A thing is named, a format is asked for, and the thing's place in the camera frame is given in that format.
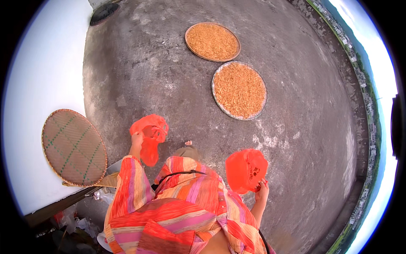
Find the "person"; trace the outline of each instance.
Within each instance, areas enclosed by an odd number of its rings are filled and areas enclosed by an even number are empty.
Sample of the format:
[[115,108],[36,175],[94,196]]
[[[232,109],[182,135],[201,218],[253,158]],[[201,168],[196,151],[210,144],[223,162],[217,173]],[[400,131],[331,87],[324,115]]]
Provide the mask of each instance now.
[[259,234],[269,194],[264,179],[249,210],[214,170],[198,162],[197,149],[187,141],[151,186],[140,163],[143,134],[131,140],[104,222],[114,253],[275,253]]

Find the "striped shirt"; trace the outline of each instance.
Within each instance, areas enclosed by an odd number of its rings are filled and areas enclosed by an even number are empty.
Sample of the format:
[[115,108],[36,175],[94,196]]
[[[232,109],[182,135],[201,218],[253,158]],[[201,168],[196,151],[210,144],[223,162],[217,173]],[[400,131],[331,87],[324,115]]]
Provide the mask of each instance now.
[[[196,170],[205,174],[176,174]],[[114,253],[197,254],[223,229],[231,253],[266,254],[254,216],[210,168],[187,157],[169,157],[154,191],[140,162],[125,156],[117,191],[104,222]]]

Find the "concrete floor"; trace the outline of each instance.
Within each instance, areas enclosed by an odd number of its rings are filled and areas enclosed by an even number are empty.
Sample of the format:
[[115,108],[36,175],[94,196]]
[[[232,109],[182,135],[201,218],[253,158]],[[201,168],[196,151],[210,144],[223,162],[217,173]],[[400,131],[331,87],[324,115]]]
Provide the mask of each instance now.
[[[224,178],[225,159],[256,148],[269,161],[270,194],[261,231],[276,252],[305,253],[339,214],[355,179],[356,136],[350,101],[331,53],[286,0],[121,1],[89,27],[83,66],[85,109],[105,142],[108,164],[130,148],[128,129],[148,114],[169,125],[163,161],[193,140],[201,161]],[[269,99],[252,121],[216,105],[211,80],[221,63],[194,55],[185,31],[217,22],[241,42],[235,59],[264,79]],[[251,207],[252,193],[243,196]]]

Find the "white wall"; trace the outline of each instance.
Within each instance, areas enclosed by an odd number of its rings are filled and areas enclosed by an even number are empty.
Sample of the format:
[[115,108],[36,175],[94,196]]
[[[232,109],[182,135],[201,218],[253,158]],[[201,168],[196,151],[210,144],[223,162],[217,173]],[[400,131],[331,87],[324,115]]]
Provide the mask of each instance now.
[[13,192],[23,215],[69,196],[49,167],[41,130],[50,113],[84,112],[82,67],[92,8],[87,0],[48,1],[25,35],[11,69],[3,142]]

